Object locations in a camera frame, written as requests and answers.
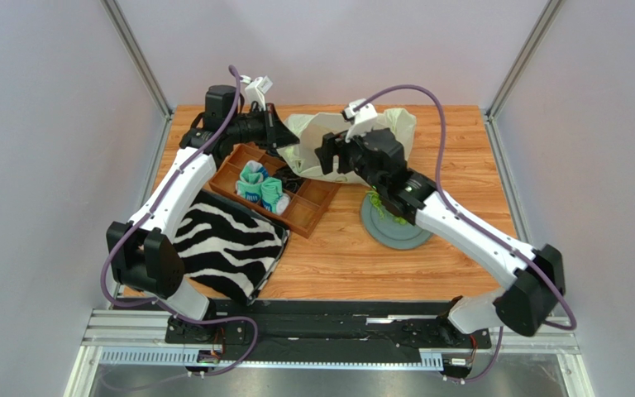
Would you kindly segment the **pale green plastic bag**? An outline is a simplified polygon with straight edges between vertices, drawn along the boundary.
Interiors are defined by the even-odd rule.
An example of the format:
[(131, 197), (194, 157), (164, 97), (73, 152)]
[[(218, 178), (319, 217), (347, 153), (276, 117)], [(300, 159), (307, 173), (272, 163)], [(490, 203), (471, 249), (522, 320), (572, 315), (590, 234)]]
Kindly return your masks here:
[[(329, 132), (343, 132), (350, 127), (340, 113), (319, 112), (315, 114), (293, 114), (284, 124), (299, 138), (299, 143), (278, 149), (289, 168), (299, 177), (337, 184), (365, 184), (354, 172), (339, 174), (336, 171), (324, 174), (315, 150), (322, 144), (322, 137)], [(388, 128), (403, 145), (404, 155), (410, 156), (417, 126), (417, 118), (404, 108), (388, 108), (380, 112), (376, 129)]]

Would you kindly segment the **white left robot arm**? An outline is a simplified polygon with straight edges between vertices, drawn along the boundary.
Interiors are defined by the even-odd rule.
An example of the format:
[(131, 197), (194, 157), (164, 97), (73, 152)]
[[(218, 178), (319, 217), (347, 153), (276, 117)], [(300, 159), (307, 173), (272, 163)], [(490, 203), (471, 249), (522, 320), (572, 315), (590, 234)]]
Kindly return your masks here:
[(214, 85), (205, 108), (179, 143), (174, 163), (160, 185), (127, 222), (107, 230), (109, 255), (104, 275), (163, 304), (185, 321), (208, 321), (210, 300), (184, 277), (185, 266), (173, 245), (184, 215), (201, 188), (238, 144), (262, 149), (296, 145), (299, 139), (265, 100), (267, 77), (241, 77), (243, 89)]

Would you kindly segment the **green grape bunch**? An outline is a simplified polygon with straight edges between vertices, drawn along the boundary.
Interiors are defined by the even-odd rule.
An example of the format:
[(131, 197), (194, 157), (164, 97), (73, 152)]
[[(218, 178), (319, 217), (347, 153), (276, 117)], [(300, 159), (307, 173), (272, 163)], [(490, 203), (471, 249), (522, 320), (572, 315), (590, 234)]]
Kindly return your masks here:
[(365, 198), (367, 199), (367, 201), (370, 203), (372, 208), (378, 214), (379, 220), (390, 219), (392, 222), (394, 222), (396, 224), (399, 224), (399, 225), (407, 225), (408, 224), (408, 222), (404, 218), (397, 217), (397, 216), (393, 215), (392, 213), (388, 212), (385, 209), (385, 206), (382, 204), (382, 202), (380, 200), (380, 196), (374, 190), (368, 191), (366, 193)]

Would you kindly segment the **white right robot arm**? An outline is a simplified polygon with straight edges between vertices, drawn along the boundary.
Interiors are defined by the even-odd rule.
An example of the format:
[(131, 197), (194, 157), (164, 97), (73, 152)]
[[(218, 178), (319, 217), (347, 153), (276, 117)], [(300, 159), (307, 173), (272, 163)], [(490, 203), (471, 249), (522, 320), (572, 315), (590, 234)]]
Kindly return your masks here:
[[(576, 328), (564, 298), (561, 253), (551, 245), (535, 248), (521, 242), (456, 203), (437, 181), (408, 167), (403, 145), (389, 129), (356, 137), (328, 133), (315, 153), (324, 174), (355, 172), (390, 213), (445, 239), (498, 282), (493, 292), (451, 301), (442, 317), (458, 332), (507, 327), (532, 337), (543, 324)], [(566, 311), (569, 324), (549, 321), (556, 306)]]

